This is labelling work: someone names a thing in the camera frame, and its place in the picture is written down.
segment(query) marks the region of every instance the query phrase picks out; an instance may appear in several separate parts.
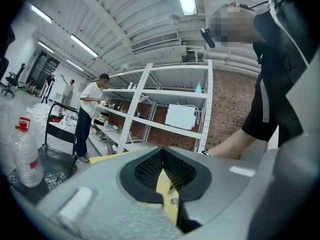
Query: air vent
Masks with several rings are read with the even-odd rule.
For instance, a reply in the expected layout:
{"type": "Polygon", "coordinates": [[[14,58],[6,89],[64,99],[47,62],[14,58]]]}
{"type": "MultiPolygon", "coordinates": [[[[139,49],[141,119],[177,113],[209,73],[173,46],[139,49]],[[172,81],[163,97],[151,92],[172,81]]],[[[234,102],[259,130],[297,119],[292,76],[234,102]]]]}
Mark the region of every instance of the air vent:
{"type": "Polygon", "coordinates": [[[156,44],[174,41],[174,40],[178,40],[178,39],[179,39],[178,32],[159,35],[159,36],[152,37],[150,39],[147,39],[147,40],[144,40],[141,42],[137,42],[137,43],[131,45],[131,51],[134,52],[134,51],[142,49],[144,47],[153,46],[156,44]]]}

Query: red label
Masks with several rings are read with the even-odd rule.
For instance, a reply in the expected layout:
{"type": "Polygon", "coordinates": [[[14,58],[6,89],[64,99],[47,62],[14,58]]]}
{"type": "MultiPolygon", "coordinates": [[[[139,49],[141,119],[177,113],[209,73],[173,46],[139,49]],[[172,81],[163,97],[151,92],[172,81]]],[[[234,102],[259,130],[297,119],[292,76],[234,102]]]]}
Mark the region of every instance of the red label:
{"type": "Polygon", "coordinates": [[[35,161],[33,161],[32,163],[30,163],[30,168],[31,168],[31,169],[35,168],[35,167],[37,166],[38,162],[39,162],[39,160],[38,160],[38,158],[37,158],[35,161]]]}

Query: man in white t-shirt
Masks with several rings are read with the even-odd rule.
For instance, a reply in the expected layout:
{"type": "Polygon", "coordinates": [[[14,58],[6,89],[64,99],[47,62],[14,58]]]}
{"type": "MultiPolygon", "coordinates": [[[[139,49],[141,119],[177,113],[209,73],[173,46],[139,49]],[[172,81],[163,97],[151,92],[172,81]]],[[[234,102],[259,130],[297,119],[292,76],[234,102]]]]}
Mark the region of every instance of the man in white t-shirt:
{"type": "Polygon", "coordinates": [[[75,80],[71,79],[70,82],[67,82],[63,75],[61,75],[61,77],[66,84],[64,91],[63,91],[63,94],[62,94],[61,104],[68,106],[68,101],[72,95],[72,92],[74,91],[73,84],[74,84],[75,80]]]}
{"type": "Polygon", "coordinates": [[[88,163],[86,140],[90,133],[90,125],[97,109],[97,105],[102,101],[103,89],[107,88],[109,76],[102,74],[99,80],[90,83],[80,95],[80,110],[76,129],[76,154],[82,162],[88,163]]]}

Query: brick wall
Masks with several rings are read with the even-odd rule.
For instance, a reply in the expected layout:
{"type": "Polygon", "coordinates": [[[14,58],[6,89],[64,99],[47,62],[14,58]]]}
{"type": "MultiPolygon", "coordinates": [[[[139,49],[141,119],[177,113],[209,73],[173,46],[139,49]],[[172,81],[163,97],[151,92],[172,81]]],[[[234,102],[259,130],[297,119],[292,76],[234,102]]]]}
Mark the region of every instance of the brick wall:
{"type": "MultiPolygon", "coordinates": [[[[251,109],[255,83],[256,78],[252,76],[222,70],[213,71],[214,91],[206,149],[216,146],[241,128],[251,109]]],[[[121,104],[128,111],[130,102],[122,101],[121,104]]],[[[139,103],[137,107],[145,119],[148,118],[150,108],[151,105],[144,103],[139,103]]],[[[164,124],[167,110],[167,107],[158,106],[153,121],[164,124]]],[[[109,121],[111,124],[123,126],[125,118],[110,114],[109,121]]],[[[133,135],[142,138],[144,130],[144,124],[132,122],[130,131],[133,135]]],[[[194,127],[192,131],[198,132],[198,127],[194,127]]],[[[175,146],[192,151],[196,140],[152,127],[148,141],[158,146],[175,146]]]]}

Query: shoe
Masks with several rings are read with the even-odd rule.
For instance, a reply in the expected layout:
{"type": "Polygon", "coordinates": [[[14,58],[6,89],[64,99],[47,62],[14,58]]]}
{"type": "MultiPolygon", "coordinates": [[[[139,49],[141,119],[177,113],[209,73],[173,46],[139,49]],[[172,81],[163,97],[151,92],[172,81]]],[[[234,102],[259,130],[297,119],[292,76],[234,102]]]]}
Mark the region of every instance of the shoe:
{"type": "Polygon", "coordinates": [[[79,159],[81,162],[84,162],[84,163],[88,163],[88,162],[89,162],[89,159],[86,158],[85,156],[78,156],[78,159],[79,159]]]}

